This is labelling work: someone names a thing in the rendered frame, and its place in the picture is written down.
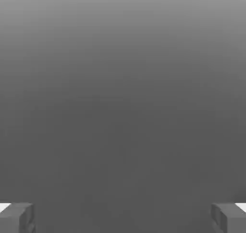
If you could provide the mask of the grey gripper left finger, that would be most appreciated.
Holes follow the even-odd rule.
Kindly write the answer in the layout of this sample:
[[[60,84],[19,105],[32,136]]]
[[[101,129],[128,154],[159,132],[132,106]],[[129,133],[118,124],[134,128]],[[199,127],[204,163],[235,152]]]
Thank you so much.
[[[0,233],[36,233],[35,205],[0,203]]]

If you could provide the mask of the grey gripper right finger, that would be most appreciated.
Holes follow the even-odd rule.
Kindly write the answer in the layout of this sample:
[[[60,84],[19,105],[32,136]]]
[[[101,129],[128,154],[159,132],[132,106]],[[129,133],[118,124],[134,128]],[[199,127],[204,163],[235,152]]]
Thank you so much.
[[[246,203],[213,203],[210,216],[215,233],[246,233]]]

